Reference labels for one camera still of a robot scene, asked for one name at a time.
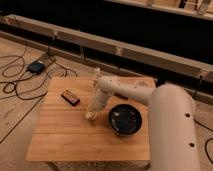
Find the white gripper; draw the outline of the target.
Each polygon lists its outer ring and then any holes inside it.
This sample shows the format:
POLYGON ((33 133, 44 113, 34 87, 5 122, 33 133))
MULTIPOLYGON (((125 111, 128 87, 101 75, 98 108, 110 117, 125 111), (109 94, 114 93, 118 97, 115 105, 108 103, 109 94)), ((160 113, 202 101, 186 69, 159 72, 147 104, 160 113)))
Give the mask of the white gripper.
POLYGON ((101 111, 105 108, 108 101, 108 94, 102 90, 97 90, 92 98, 91 107, 95 111, 101 111))

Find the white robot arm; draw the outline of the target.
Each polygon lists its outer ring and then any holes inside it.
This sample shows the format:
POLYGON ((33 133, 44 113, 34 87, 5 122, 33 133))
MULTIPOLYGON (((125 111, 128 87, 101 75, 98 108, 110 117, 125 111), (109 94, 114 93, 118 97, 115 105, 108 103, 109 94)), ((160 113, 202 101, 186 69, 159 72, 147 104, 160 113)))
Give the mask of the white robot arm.
POLYGON ((193 120, 196 104, 183 88, 121 83, 116 77, 103 76, 98 67, 93 87, 87 119, 95 119, 115 93, 148 106, 151 171, 201 171, 193 120))

